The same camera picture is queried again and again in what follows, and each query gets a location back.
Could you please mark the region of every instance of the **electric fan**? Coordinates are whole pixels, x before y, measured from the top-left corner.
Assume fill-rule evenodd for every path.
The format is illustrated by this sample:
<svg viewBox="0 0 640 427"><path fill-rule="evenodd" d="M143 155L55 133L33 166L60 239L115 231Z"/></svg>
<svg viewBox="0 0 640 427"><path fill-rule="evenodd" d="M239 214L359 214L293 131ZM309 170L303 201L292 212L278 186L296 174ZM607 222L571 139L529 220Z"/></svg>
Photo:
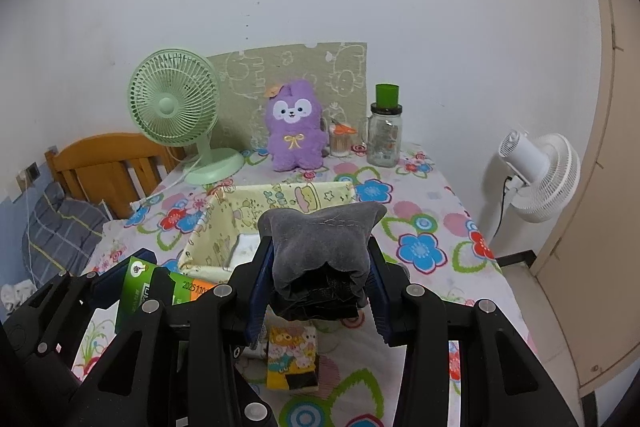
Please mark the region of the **electric fan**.
<svg viewBox="0 0 640 427"><path fill-rule="evenodd" d="M136 68L129 82L129 112L146 137L160 145L195 143L200 158L186 181L219 182L244 165L233 149L211 149L209 133L218 120L218 75L203 57L184 50L160 50Z"/></svg>
<svg viewBox="0 0 640 427"><path fill-rule="evenodd" d="M540 223L560 212L580 181L580 158L561 134L529 140L512 130L500 143L498 155L513 170L504 205L513 206L525 221Z"/></svg>

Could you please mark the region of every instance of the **black cable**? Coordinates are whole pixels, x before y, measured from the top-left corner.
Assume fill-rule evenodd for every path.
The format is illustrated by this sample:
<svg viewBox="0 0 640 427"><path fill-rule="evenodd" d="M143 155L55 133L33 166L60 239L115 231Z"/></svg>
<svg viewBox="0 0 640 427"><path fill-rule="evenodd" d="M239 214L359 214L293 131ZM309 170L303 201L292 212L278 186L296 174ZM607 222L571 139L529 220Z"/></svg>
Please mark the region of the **black cable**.
<svg viewBox="0 0 640 427"><path fill-rule="evenodd" d="M498 230L500 230L500 225L502 224L502 218L504 217L504 198L507 195L507 183L513 180L513 177L507 176L504 179L504 183L502 184L502 201L500 202L500 221L498 222L498 227L495 229L494 235L491 236L491 240L494 240L494 237L498 235Z"/></svg>

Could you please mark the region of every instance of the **wooden chair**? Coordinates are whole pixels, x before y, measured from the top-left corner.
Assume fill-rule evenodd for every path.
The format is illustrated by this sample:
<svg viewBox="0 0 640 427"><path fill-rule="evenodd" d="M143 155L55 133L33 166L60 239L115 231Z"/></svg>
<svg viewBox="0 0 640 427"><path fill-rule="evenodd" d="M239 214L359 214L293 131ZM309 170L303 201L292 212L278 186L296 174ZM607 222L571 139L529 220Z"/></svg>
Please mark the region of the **wooden chair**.
<svg viewBox="0 0 640 427"><path fill-rule="evenodd" d="M133 167L146 196L161 182L156 158L167 172L183 159L184 150L164 147L142 134L100 134L79 140L59 153L45 153L53 179L76 200L100 203L104 200L118 217L132 214L129 205L140 199L125 162Z"/></svg>

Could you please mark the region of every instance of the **tiled floor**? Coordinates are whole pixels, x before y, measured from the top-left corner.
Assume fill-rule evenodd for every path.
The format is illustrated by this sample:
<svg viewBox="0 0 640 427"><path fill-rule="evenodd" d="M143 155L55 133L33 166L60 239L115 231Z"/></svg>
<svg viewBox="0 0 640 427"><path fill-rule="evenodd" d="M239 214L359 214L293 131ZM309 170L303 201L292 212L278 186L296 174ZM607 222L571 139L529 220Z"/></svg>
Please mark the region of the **tiled floor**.
<svg viewBox="0 0 640 427"><path fill-rule="evenodd" d="M506 266L502 272L529 327L540 362L562 393L578 425L584 427L574 362L545 293L525 264Z"/></svg>

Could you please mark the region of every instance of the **green fan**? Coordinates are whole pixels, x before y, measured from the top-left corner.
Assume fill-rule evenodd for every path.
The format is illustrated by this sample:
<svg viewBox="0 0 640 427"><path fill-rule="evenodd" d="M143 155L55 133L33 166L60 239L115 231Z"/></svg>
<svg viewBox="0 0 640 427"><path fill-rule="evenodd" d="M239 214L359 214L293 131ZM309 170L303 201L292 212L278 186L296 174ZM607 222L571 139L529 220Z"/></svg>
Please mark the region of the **green fan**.
<svg viewBox="0 0 640 427"><path fill-rule="evenodd" d="M212 149L209 143L218 120L218 83L206 58L184 50L149 55L129 82L129 112L146 137L168 147L198 147L198 168L186 177L193 185L219 182L244 165L238 151Z"/></svg>

